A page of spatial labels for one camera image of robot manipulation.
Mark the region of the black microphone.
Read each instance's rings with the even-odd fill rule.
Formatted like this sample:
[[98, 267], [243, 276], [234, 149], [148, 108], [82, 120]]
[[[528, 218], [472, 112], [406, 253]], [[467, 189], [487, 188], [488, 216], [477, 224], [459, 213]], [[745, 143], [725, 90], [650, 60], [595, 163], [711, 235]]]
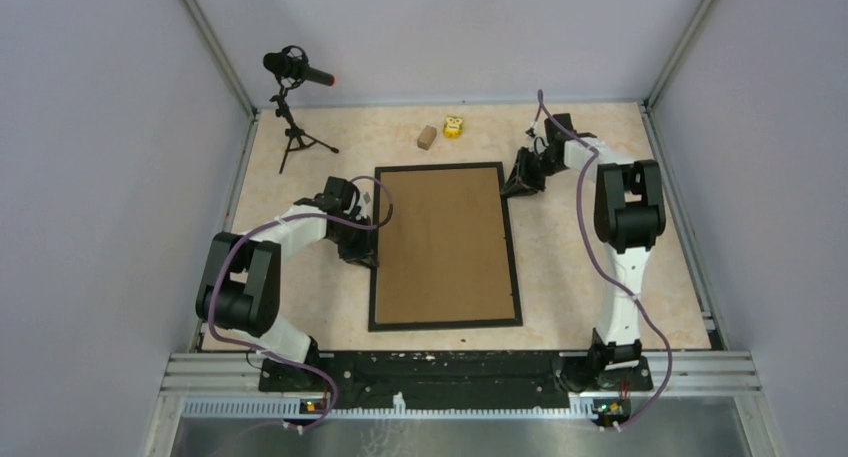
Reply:
[[266, 53], [262, 64], [283, 88], [297, 88], [305, 82], [328, 87], [336, 83], [334, 75], [312, 67], [304, 49], [296, 45]]

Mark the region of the black tripod stand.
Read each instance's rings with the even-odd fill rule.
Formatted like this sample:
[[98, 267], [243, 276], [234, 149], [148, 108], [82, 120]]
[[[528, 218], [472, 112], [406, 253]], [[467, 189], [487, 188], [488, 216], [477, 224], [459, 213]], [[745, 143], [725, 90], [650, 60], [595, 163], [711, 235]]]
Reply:
[[321, 146], [334, 154], [340, 153], [339, 148], [334, 147], [308, 134], [301, 126], [296, 123], [291, 112], [291, 108], [286, 101], [289, 91], [292, 89], [292, 86], [280, 84], [277, 93], [269, 99], [270, 102], [274, 103], [277, 106], [277, 108], [274, 110], [275, 116], [277, 118], [283, 119], [288, 126], [288, 128], [284, 131], [284, 135], [288, 139], [288, 142], [286, 144], [283, 153], [283, 158], [278, 170], [278, 173], [280, 175], [282, 175], [285, 170], [289, 155], [294, 152], [308, 150], [314, 146]]

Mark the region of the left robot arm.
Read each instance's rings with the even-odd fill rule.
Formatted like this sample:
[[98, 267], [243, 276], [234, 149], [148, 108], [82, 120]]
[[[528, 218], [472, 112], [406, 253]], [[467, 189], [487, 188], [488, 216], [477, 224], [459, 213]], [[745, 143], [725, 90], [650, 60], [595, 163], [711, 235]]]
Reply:
[[306, 247], [328, 241], [342, 261], [377, 267], [376, 233], [391, 218], [368, 216], [374, 198], [360, 191], [358, 181], [330, 177], [322, 192], [295, 201], [259, 227], [242, 234], [220, 232], [211, 241], [197, 316], [212, 338], [265, 356], [297, 390], [328, 376], [320, 370], [315, 339], [280, 313], [282, 265]]

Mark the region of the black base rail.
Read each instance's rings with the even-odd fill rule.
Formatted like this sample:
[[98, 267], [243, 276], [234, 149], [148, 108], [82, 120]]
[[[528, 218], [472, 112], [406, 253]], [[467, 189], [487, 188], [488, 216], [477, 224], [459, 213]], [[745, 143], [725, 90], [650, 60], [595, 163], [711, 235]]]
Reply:
[[622, 396], [653, 388], [645, 361], [602, 373], [583, 352], [338, 351], [307, 360], [302, 370], [266, 359], [264, 393], [311, 393], [315, 407], [338, 393], [338, 410], [380, 409], [401, 396], [412, 410], [531, 410], [570, 405], [583, 391]]

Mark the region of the yellow owl toy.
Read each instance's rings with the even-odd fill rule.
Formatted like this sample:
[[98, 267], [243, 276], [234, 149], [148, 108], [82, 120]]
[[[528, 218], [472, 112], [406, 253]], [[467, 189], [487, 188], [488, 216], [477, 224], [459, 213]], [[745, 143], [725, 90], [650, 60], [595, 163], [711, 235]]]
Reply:
[[446, 139], [458, 139], [463, 132], [464, 118], [448, 115], [443, 122], [443, 135]]

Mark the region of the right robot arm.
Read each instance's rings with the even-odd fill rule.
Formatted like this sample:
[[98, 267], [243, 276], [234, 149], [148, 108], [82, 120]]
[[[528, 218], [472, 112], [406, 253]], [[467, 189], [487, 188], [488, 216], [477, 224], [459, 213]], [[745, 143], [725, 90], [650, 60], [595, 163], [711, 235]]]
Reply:
[[549, 177], [569, 169], [578, 171], [580, 183], [593, 182], [593, 228], [610, 269], [600, 273], [603, 310], [580, 375], [600, 389], [612, 389], [637, 369], [642, 357], [644, 273], [666, 228], [661, 170], [652, 159], [637, 160], [591, 133], [576, 132], [568, 113], [546, 118], [544, 128], [544, 136], [527, 132], [534, 142], [517, 152], [501, 195], [538, 194]]

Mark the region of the small wooden block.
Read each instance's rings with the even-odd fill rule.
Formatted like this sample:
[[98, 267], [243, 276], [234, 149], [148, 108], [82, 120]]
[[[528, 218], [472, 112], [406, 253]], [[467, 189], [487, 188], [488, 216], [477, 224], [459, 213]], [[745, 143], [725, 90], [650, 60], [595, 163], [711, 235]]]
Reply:
[[425, 126], [416, 140], [419, 149], [429, 151], [439, 135], [439, 130], [432, 126]]

